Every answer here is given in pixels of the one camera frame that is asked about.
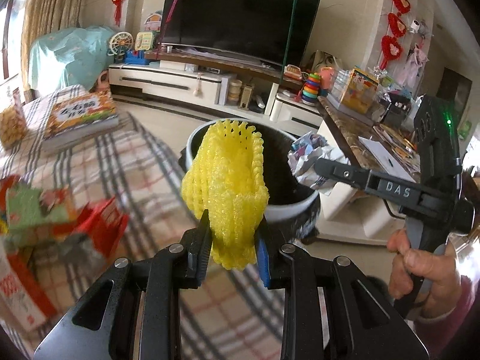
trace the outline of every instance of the television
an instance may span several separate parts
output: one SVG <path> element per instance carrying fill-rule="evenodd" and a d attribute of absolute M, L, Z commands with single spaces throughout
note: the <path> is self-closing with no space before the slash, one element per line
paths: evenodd
<path fill-rule="evenodd" d="M 165 0 L 164 26 L 174 0 Z M 320 0 L 298 0 L 286 62 L 298 66 Z M 283 63 L 293 0 L 178 0 L 162 43 Z"/>

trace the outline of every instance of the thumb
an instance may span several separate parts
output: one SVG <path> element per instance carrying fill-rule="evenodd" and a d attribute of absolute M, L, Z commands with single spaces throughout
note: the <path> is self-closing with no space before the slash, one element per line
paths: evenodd
<path fill-rule="evenodd" d="M 454 259 L 436 256 L 424 250 L 410 249 L 405 254 L 404 262 L 411 273 L 432 281 L 441 281 L 455 271 Z"/>

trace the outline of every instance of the orange book cover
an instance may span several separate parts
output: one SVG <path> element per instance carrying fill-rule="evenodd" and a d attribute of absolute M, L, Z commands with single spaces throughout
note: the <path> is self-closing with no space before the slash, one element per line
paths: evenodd
<path fill-rule="evenodd" d="M 118 118 L 111 92 L 90 93 L 53 106 L 44 139 L 78 130 L 109 119 Z"/>

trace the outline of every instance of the red hanging ornament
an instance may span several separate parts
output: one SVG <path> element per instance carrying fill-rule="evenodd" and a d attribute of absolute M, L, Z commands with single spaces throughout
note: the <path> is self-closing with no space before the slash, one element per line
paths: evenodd
<path fill-rule="evenodd" d="M 122 4 L 123 4 L 123 0 L 112 0 L 112 3 L 114 3 L 116 5 L 116 9 L 115 9 L 115 15 L 114 15 L 114 19 L 115 19 L 115 25 L 117 27 L 120 26 L 120 19 L 122 18 Z"/>
<path fill-rule="evenodd" d="M 399 16 L 410 12 L 410 2 L 408 0 L 393 0 L 395 8 L 398 9 Z"/>
<path fill-rule="evenodd" d="M 403 53 L 402 46 L 397 42 L 397 39 L 393 36 L 385 35 L 382 38 L 382 53 L 383 62 L 380 69 L 383 70 L 387 67 L 388 62 L 399 59 Z"/>
<path fill-rule="evenodd" d="M 392 30 L 395 38 L 401 38 L 407 33 L 407 26 L 405 23 L 394 13 L 388 14 L 388 24 Z"/>

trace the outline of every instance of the pink sleeve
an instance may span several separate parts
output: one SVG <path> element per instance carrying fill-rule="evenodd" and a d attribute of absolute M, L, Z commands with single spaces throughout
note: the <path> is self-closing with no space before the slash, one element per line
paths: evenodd
<path fill-rule="evenodd" d="M 430 357 L 438 356 L 462 325 L 475 301 L 477 289 L 477 283 L 462 276 L 462 296 L 447 318 L 433 323 L 415 322 L 415 332 L 428 349 Z"/>

